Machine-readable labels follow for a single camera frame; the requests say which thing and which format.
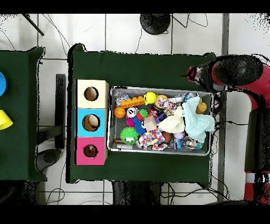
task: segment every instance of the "circular hole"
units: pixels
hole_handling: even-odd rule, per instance
[[[94,158],[97,156],[98,149],[94,145],[87,145],[83,148],[83,153],[86,157]]]
[[[98,90],[95,87],[88,87],[84,91],[84,97],[88,101],[95,101],[99,97],[99,92],[98,92]]]
[[[95,114],[88,114],[83,118],[82,126],[88,132],[94,132],[100,126],[100,119]]]

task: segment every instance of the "metal tray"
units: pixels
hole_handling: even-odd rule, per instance
[[[174,148],[165,148],[163,151],[152,150],[151,146],[147,150],[139,149],[136,145],[133,145],[131,150],[117,148],[117,144],[113,142],[115,138],[120,138],[120,133],[123,128],[127,127],[126,119],[118,119],[115,117],[113,110],[116,107],[114,92],[121,91],[129,94],[129,97],[138,97],[143,96],[148,91],[153,91],[158,95],[165,95],[168,98],[174,97],[176,95],[182,95],[188,92],[194,92],[202,98],[203,102],[207,105],[207,110],[205,114],[212,116],[212,109],[214,106],[214,97],[209,92],[200,92],[200,91],[188,91],[188,90],[171,90],[171,89],[153,89],[153,88],[139,88],[139,87],[117,87],[113,86],[110,89],[110,108],[109,108],[109,119],[108,119],[108,133],[107,133],[107,147],[112,151],[119,152],[137,152],[137,153],[158,153],[158,154],[175,154],[175,155],[199,155],[204,156],[209,154],[211,149],[211,134],[206,132],[206,138],[204,146],[200,150],[181,150],[175,151]],[[149,110],[152,104],[140,105],[137,106],[139,109]]]

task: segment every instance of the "green table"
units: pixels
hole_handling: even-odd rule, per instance
[[[190,66],[213,60],[213,53],[198,55],[150,55],[85,52],[82,44],[69,51],[66,180],[133,180],[200,182],[209,186],[209,157],[152,153],[111,152],[103,166],[74,165],[75,79],[106,80],[111,86],[163,89],[203,89],[181,78]]]
[[[34,158],[37,146],[37,63],[44,48],[0,51],[0,72],[8,89],[0,97],[13,125],[0,130],[0,180],[44,181]]]

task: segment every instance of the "pink box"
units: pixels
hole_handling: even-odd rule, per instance
[[[75,148],[76,165],[104,165],[108,154],[105,141],[106,137],[78,137],[77,148]],[[95,157],[87,157],[84,154],[87,145],[94,145],[97,148]]]

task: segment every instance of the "green spiky ball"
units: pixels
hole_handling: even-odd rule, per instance
[[[136,141],[138,140],[139,134],[136,132],[135,128],[133,127],[125,127],[120,134],[120,138],[122,142],[124,142],[127,145],[134,145]]]
[[[145,110],[145,109],[141,109],[141,110],[139,111],[139,113],[141,114],[141,116],[142,116],[143,118],[146,118],[146,117],[148,116],[148,112],[147,112],[147,110]]]

